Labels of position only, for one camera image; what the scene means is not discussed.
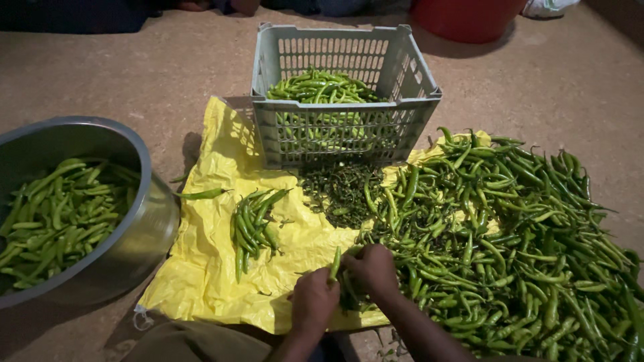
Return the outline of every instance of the loose chili pepper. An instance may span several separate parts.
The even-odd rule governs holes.
[[[378,208],[375,205],[374,201],[371,199],[371,192],[369,191],[369,179],[371,178],[371,175],[367,174],[365,178],[365,186],[364,186],[364,192],[365,192],[365,199],[366,199],[366,204],[369,207],[369,210],[376,215],[376,217],[379,217],[378,214]]]
[[[451,136],[451,132],[447,128],[438,127],[436,130],[437,131],[441,130],[443,132],[443,135],[445,137],[445,143],[447,143],[447,144],[453,144],[454,143],[454,139]]]
[[[230,190],[216,188],[208,191],[202,191],[200,193],[184,194],[184,193],[173,192],[173,194],[176,196],[179,196],[180,198],[185,198],[186,200],[203,200],[203,199],[209,199],[209,198],[216,198],[217,196],[224,194],[228,191]]]
[[[418,167],[415,167],[414,165],[409,165],[409,167],[412,169],[412,173],[409,179],[409,184],[407,186],[404,202],[402,203],[403,209],[406,209],[407,207],[409,207],[409,205],[412,204],[413,196],[418,188],[418,177],[420,169]]]
[[[331,264],[331,268],[328,272],[328,280],[330,283],[337,281],[336,279],[336,274],[338,269],[340,269],[340,257],[342,256],[342,249],[340,247],[336,247],[336,256],[333,259],[333,263]]]

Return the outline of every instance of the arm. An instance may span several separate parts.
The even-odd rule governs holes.
[[[328,273],[320,268],[298,279],[292,295],[293,326],[267,362],[301,362],[313,353],[340,300],[340,284],[329,285]]]
[[[392,322],[414,361],[476,361],[459,341],[398,291],[393,256],[387,248],[369,244],[355,258],[344,255],[343,263]]]

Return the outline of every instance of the person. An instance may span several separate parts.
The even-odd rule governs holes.
[[[476,361],[459,341],[399,292],[393,256],[386,247],[367,245],[355,257],[344,255],[342,264],[396,328],[414,361]],[[257,339],[211,323],[174,322],[146,334],[124,362],[306,361],[339,303],[340,286],[337,281],[329,283],[328,274],[329,268],[320,268],[298,280],[290,299],[291,331],[274,350]]]

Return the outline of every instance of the fabric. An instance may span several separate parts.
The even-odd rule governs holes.
[[[170,322],[151,329],[122,362],[260,362],[264,342],[214,323]]]

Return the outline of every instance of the green chili pepper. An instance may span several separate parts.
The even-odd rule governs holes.
[[[185,198],[186,200],[203,200],[206,198],[216,198],[217,196],[226,193],[230,190],[224,190],[222,188],[212,189],[208,191],[202,191],[200,193],[184,194],[184,193],[175,193],[174,195],[179,196],[180,198]]]
[[[336,247],[336,257],[333,259],[333,264],[331,264],[331,269],[328,273],[329,282],[337,281],[336,274],[337,270],[340,269],[340,257],[342,256],[342,250],[340,247]]]

